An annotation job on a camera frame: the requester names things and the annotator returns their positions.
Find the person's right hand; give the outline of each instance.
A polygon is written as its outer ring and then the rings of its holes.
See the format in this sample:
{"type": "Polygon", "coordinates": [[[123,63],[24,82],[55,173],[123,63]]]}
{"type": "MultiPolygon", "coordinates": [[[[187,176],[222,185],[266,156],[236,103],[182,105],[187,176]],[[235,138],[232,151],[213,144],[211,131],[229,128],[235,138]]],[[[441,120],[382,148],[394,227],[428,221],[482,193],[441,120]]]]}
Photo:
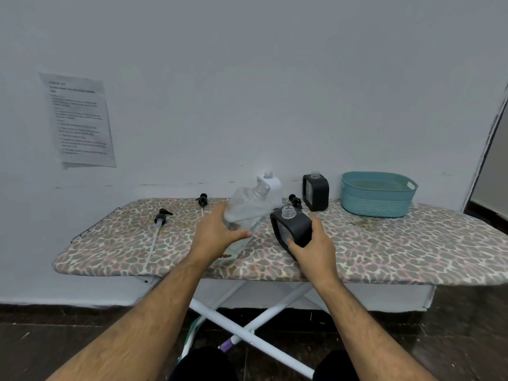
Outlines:
{"type": "Polygon", "coordinates": [[[288,247],[300,264],[300,268],[314,287],[320,283],[338,281],[337,261],[333,241],[323,230],[318,217],[309,214],[312,220],[312,239],[305,247],[298,246],[292,240],[288,247]]]}

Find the white bottle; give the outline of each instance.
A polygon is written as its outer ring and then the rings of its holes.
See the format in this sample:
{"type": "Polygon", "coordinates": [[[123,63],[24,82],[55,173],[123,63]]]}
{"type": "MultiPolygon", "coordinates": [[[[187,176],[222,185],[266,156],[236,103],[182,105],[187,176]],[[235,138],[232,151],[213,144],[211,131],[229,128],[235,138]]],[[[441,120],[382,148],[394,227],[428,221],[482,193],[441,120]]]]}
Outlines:
{"type": "Polygon", "coordinates": [[[272,209],[283,206],[283,189],[277,178],[271,171],[265,172],[263,177],[258,176],[257,181],[266,182],[270,186],[267,200],[272,204],[272,209]]]}
{"type": "MultiPolygon", "coordinates": [[[[254,234],[266,216],[272,211],[272,205],[267,200],[270,186],[259,181],[254,188],[239,187],[229,199],[224,212],[224,224],[229,230],[251,230],[254,234]]],[[[219,260],[232,260],[238,256],[250,238],[232,243],[219,260]]]]}

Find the person's right arm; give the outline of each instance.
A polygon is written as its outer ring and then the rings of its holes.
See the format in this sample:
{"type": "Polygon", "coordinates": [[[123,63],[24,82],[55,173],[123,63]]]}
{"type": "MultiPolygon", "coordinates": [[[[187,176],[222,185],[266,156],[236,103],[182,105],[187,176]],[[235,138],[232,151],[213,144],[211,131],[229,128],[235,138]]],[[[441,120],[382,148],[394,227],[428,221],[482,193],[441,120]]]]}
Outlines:
{"type": "Polygon", "coordinates": [[[342,284],[333,241],[323,231],[321,221],[313,216],[311,219],[312,240],[303,248],[289,241],[289,249],[325,301],[360,380],[435,381],[342,284]]]}

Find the black pants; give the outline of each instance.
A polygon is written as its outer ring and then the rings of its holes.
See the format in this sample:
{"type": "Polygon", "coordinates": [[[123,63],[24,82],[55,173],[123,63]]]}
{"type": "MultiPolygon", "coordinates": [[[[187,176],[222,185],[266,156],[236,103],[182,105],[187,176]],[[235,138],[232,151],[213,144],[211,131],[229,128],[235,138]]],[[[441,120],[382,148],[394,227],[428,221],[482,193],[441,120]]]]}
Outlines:
{"type": "MultiPolygon", "coordinates": [[[[176,365],[168,381],[183,380],[238,381],[235,368],[220,349],[200,347],[185,356],[176,365]]],[[[346,351],[328,353],[314,372],[314,381],[359,381],[346,351]]]]}

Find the teal plastic tub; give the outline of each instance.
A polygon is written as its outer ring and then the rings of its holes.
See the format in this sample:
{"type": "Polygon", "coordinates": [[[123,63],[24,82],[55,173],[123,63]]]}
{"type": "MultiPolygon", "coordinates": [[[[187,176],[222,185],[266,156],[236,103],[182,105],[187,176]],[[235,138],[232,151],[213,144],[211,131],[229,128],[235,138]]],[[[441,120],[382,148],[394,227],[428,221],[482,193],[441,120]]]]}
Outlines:
{"type": "Polygon", "coordinates": [[[390,172],[352,171],[342,175],[340,201],[346,211],[363,216],[399,218],[409,211],[418,185],[390,172]]]}

